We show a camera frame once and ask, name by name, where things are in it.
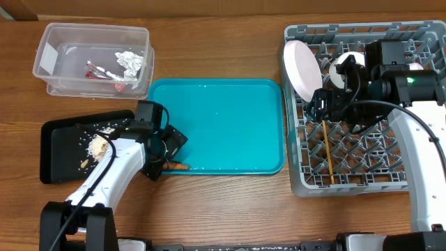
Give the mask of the orange carrot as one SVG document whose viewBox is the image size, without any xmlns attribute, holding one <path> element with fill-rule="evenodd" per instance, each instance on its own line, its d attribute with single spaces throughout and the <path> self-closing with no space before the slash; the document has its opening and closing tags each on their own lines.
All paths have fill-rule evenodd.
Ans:
<svg viewBox="0 0 446 251">
<path fill-rule="evenodd" d="M 179 162 L 166 162 L 162 168 L 165 170 L 189 170 L 190 166 Z"/>
</svg>

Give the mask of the cream bowl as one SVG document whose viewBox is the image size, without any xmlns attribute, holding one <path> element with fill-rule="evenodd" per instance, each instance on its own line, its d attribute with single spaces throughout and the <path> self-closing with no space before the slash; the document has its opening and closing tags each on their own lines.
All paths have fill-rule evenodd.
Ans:
<svg viewBox="0 0 446 251">
<path fill-rule="evenodd" d="M 343 63 L 347 59 L 347 57 L 350 55 L 353 55 L 355 57 L 356 64 L 365 66 L 364 54 L 362 54 L 362 53 L 346 52 L 346 53 L 343 53 L 340 56 L 338 56 L 329 67 L 329 76 L 330 76 L 331 82 L 339 89 L 344 88 L 345 82 L 344 82 L 344 77 L 337 72 L 336 66 L 338 64 Z"/>
</svg>

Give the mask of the wooden chopstick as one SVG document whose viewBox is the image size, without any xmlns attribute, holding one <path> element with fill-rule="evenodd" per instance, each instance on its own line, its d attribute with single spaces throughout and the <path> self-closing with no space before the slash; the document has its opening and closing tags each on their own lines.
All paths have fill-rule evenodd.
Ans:
<svg viewBox="0 0 446 251">
<path fill-rule="evenodd" d="M 334 173 L 333 173 L 333 169 L 332 169 L 331 155 L 330 155 L 329 151 L 327 153 L 327 161 L 328 161 L 328 169 L 329 169 L 329 174 L 330 174 L 330 183 L 332 185 L 334 185 L 335 184 L 335 178 L 334 178 Z"/>
<path fill-rule="evenodd" d="M 329 166 L 329 168 L 331 168 L 332 163 L 331 163 L 331 155 L 330 155 L 330 146 L 329 146 L 329 140 L 328 140 L 327 126 L 326 126 L 325 121 L 322 121 L 322 126 L 323 126 L 323 135 L 324 135 L 325 151 L 326 151 L 326 155 L 327 155 L 328 166 Z"/>
</svg>

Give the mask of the food scraps and rice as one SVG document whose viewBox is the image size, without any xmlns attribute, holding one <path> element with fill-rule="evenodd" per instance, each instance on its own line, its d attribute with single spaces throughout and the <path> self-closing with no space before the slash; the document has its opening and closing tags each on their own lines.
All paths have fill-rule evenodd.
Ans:
<svg viewBox="0 0 446 251">
<path fill-rule="evenodd" d="M 79 145 L 84 148 L 85 152 L 81 154 L 80 170 L 86 171 L 94 168 L 105 156 L 109 143 L 104 137 L 98 135 L 97 132 L 101 132 L 108 137 L 115 131 L 114 128 L 105 126 L 98 130 L 97 126 L 98 124 L 94 124 L 93 129 L 84 130 L 79 138 Z"/>
</svg>

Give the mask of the white tissue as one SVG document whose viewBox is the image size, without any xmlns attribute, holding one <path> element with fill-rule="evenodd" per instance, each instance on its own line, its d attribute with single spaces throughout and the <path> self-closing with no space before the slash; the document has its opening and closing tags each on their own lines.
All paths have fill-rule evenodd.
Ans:
<svg viewBox="0 0 446 251">
<path fill-rule="evenodd" d="M 132 83 L 132 89 L 138 85 L 136 83 L 137 74 L 141 70 L 143 64 L 143 57 L 134 52 L 124 51 L 116 52 L 116 62 L 124 68 L 123 75 L 118 75 L 118 81 L 127 81 Z"/>
</svg>

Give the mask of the red snack wrapper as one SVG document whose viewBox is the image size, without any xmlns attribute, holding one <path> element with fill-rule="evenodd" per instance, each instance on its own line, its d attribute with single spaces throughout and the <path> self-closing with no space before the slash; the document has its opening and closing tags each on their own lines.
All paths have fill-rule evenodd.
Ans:
<svg viewBox="0 0 446 251">
<path fill-rule="evenodd" d="M 118 92 L 122 92 L 125 90 L 126 84 L 123 84 L 123 81 L 124 81 L 123 77 L 121 77 L 119 75 L 115 75 L 114 73 L 111 73 L 110 71 L 108 71 L 100 66 L 96 66 L 90 60 L 86 61 L 86 65 L 89 69 L 85 75 L 86 78 L 117 81 L 118 84 L 114 84 L 114 88 Z"/>
</svg>

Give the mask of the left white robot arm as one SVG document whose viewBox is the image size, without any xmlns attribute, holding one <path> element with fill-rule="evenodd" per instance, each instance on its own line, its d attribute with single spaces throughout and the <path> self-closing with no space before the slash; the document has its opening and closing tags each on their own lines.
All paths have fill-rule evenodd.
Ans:
<svg viewBox="0 0 446 251">
<path fill-rule="evenodd" d="M 150 241 L 120 238 L 114 211 L 137 172 L 156 180 L 187 137 L 171 125 L 161 131 L 125 128 L 107 136 L 105 156 L 64 202 L 48 202 L 40 214 L 40 250 L 152 250 Z"/>
</svg>

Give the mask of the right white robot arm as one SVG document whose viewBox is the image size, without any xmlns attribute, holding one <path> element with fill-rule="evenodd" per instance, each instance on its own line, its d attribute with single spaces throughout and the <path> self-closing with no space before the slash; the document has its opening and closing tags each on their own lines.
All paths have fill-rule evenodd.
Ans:
<svg viewBox="0 0 446 251">
<path fill-rule="evenodd" d="M 445 90 L 433 70 L 349 70 L 344 89 L 317 89 L 315 121 L 374 126 L 387 118 L 406 171 L 408 234 L 339 234 L 332 250 L 445 249 Z"/>
</svg>

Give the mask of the grey dishwasher rack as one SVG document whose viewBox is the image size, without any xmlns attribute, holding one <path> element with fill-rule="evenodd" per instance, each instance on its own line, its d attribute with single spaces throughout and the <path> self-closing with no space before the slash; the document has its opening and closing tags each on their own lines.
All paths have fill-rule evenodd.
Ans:
<svg viewBox="0 0 446 251">
<path fill-rule="evenodd" d="M 445 23 L 442 21 L 297 24 L 284 30 L 284 42 L 300 40 L 314 54 L 325 87 L 332 87 L 329 67 L 341 54 L 365 51 L 379 39 L 403 42 L 406 63 L 419 63 L 445 81 Z M 282 73 L 287 119 L 287 147 L 292 191 L 299 197 L 352 196 L 407 191 L 397 140 L 386 120 L 361 135 L 341 122 L 326 123 L 334 185 L 330 183 L 323 126 L 306 113 L 306 102 Z"/>
</svg>

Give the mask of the black waste tray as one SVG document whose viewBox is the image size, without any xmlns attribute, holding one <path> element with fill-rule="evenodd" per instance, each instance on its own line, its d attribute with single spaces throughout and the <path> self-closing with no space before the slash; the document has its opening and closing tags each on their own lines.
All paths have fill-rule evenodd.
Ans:
<svg viewBox="0 0 446 251">
<path fill-rule="evenodd" d="M 133 118 L 133 111 L 124 109 L 46 122 L 41 128 L 40 181 L 52 184 L 85 179 L 97 165 L 89 153 L 95 136 L 80 130 L 78 123 L 109 131 L 129 125 Z"/>
</svg>

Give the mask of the teal serving tray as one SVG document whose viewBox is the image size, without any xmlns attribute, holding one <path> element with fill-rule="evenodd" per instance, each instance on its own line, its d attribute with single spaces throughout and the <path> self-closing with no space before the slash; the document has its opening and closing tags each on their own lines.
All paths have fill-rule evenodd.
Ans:
<svg viewBox="0 0 446 251">
<path fill-rule="evenodd" d="M 273 175 L 285 163 L 282 94 L 270 79 L 164 78 L 148 99 L 187 143 L 172 175 Z"/>
</svg>

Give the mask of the clear plastic bin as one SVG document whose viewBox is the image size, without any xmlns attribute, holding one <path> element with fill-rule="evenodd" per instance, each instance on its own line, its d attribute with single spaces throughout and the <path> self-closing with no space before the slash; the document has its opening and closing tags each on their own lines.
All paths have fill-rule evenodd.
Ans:
<svg viewBox="0 0 446 251">
<path fill-rule="evenodd" d="M 137 74 L 137 87 L 123 81 L 126 88 L 118 92 L 113 80 L 86 78 L 86 61 L 92 61 L 115 75 L 124 68 L 116 60 L 116 52 L 134 52 L 142 56 Z M 142 27 L 103 24 L 48 24 L 41 38 L 33 66 L 35 77 L 47 84 L 52 96 L 87 98 L 145 99 L 153 78 L 155 55 L 149 32 Z"/>
</svg>

